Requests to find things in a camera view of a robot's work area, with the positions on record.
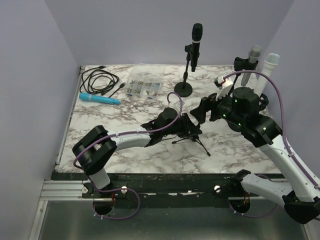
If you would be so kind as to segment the black tripod shock-mount stand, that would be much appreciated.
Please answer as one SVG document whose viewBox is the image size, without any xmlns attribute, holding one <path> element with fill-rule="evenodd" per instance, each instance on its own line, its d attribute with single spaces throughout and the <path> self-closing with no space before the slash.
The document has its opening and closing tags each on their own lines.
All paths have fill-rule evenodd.
<svg viewBox="0 0 320 240">
<path fill-rule="evenodd" d="M 179 140 L 172 141 L 171 143 L 174 145 L 174 144 L 177 144 L 177 143 L 185 141 L 185 140 L 191 140 L 192 142 L 199 144 L 204 149 L 207 156 L 209 156 L 209 157 L 211 156 L 210 152 L 206 149 L 204 144 L 201 142 L 198 135 L 187 136 L 187 137 L 181 138 Z"/>
</svg>

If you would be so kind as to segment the black round-base mic stand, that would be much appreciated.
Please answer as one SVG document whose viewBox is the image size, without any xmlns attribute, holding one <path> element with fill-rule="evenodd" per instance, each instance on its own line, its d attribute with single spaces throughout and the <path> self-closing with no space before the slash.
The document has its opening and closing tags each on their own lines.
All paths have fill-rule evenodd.
<svg viewBox="0 0 320 240">
<path fill-rule="evenodd" d="M 187 53 L 186 55 L 186 66 L 185 71 L 183 73 L 183 80 L 182 82 L 179 82 L 174 87 L 174 92 L 177 93 L 180 97 L 186 98 L 189 97 L 192 92 L 193 88 L 190 83 L 187 82 L 188 79 L 188 69 L 189 65 L 191 65 L 191 57 L 192 57 L 192 44 L 186 45 L 184 47 L 184 51 Z"/>
</svg>

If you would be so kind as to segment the black microphone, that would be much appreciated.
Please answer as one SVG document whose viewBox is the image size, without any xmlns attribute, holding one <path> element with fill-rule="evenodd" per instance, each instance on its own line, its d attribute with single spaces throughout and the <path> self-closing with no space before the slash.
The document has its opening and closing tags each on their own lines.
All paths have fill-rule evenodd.
<svg viewBox="0 0 320 240">
<path fill-rule="evenodd" d="M 200 43 L 203 36 L 203 25 L 201 23 L 195 23 L 192 28 L 191 38 L 191 71 L 195 72 L 198 65 L 198 58 L 200 55 Z"/>
</svg>

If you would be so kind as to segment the white microphone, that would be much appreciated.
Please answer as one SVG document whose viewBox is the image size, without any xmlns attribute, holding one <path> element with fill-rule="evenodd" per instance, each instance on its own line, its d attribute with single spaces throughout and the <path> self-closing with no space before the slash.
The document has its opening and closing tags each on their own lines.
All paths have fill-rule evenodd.
<svg viewBox="0 0 320 240">
<path fill-rule="evenodd" d="M 269 53 L 264 60 L 261 73 L 270 77 L 271 73 L 279 65 L 279 61 L 280 61 L 280 56 L 278 54 Z M 259 78 L 257 78 L 257 83 L 253 89 L 254 93 L 260 97 L 261 94 L 263 93 L 263 90 L 264 90 L 267 82 L 268 82 L 268 80 L 265 77 L 259 75 Z"/>
</svg>

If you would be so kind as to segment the blue microphone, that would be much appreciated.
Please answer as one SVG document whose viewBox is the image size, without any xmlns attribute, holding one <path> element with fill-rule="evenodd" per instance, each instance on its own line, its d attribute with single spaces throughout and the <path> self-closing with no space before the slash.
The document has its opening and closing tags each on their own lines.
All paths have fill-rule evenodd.
<svg viewBox="0 0 320 240">
<path fill-rule="evenodd" d="M 79 99 L 86 102 L 96 102 L 96 103 L 109 104 L 109 105 L 121 104 L 121 101 L 118 99 L 100 96 L 100 95 L 93 95 L 89 93 L 80 93 Z"/>
</svg>

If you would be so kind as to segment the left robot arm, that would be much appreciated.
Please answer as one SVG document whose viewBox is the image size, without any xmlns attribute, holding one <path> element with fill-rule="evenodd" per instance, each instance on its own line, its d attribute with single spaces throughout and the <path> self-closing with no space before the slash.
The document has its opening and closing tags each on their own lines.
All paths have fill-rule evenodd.
<svg viewBox="0 0 320 240">
<path fill-rule="evenodd" d="M 175 109 L 167 107 L 156 119 L 142 124 L 135 131 L 111 133 L 102 125 L 97 125 L 73 146 L 72 152 L 79 167 L 93 182 L 93 191 L 104 198 L 111 191 L 111 180 L 105 165 L 115 152 L 150 147 L 168 135 L 187 139 L 201 134 L 200 125 L 195 125 L 187 113 L 178 115 Z"/>
</svg>

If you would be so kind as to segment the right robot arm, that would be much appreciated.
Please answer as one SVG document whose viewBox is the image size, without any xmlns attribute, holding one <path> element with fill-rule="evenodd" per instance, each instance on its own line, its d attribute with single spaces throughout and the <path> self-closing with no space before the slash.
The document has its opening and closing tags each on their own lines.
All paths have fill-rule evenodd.
<svg viewBox="0 0 320 240">
<path fill-rule="evenodd" d="M 296 222 L 306 224 L 320 215 L 320 180 L 290 150 L 283 130 L 270 117 L 260 114 L 260 98 L 249 87 L 236 88 L 232 96 L 218 98 L 216 93 L 203 97 L 190 114 L 199 124 L 223 119 L 235 132 L 262 151 L 280 170 L 288 185 L 263 179 L 247 170 L 239 171 L 230 183 L 230 191 L 241 196 L 256 194 L 283 207 Z"/>
</svg>

